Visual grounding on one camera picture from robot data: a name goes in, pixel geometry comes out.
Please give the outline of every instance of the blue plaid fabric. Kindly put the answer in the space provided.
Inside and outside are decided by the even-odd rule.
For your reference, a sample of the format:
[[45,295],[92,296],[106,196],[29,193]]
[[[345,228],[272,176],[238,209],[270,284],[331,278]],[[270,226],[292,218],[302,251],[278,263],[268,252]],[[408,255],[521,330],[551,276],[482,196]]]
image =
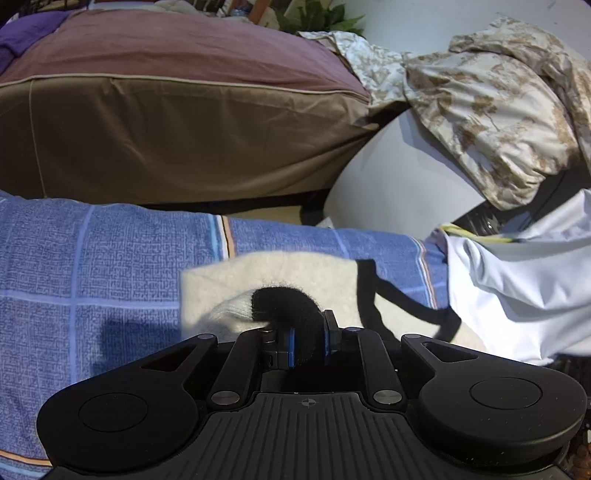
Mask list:
[[[58,390],[180,341],[181,270],[225,258],[220,219],[0,192],[0,478],[48,471],[35,432]],[[378,273],[446,307],[447,265],[407,236],[229,219],[236,254],[372,258]]]

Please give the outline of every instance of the purple cloth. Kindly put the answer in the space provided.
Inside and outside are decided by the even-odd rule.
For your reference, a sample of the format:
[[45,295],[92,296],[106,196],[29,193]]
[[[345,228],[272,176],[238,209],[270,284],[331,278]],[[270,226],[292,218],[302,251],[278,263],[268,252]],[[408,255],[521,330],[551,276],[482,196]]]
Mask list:
[[0,28],[0,75],[27,48],[46,35],[55,32],[69,12],[42,12],[27,15]]

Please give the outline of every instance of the ribbed black plate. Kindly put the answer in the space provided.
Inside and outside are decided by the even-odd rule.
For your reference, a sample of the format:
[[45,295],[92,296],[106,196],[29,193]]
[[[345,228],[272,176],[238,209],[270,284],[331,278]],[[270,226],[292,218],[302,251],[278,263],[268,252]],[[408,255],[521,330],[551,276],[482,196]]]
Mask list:
[[[64,468],[46,480],[100,480]],[[258,394],[211,415],[179,455],[116,480],[498,480],[431,453],[404,416],[368,410],[355,393]],[[523,477],[562,480],[558,469]]]

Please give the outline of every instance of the green plant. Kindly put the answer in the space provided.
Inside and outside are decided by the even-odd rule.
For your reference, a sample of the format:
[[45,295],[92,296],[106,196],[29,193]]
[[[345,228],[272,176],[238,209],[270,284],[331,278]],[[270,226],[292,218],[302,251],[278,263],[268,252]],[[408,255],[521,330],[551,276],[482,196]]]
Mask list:
[[355,18],[345,19],[345,6],[336,5],[334,8],[323,7],[320,0],[306,0],[303,7],[298,7],[300,11],[299,21],[287,18],[281,12],[275,10],[279,30],[295,34],[299,31],[304,32],[328,32],[331,30],[340,30],[353,32],[357,35],[363,35],[363,28],[355,25],[364,15]]

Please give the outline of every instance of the bed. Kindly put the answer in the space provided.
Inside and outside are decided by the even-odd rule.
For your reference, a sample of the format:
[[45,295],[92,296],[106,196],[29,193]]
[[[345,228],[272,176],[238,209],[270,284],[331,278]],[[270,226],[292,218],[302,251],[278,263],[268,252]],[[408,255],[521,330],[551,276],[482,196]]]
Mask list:
[[377,128],[368,98],[315,41],[202,15],[76,11],[0,75],[0,188],[143,205],[326,189]]
[[448,305],[446,257],[407,236],[0,193],[0,478],[48,471],[49,396],[180,341],[181,270],[270,250],[374,259],[412,299]]

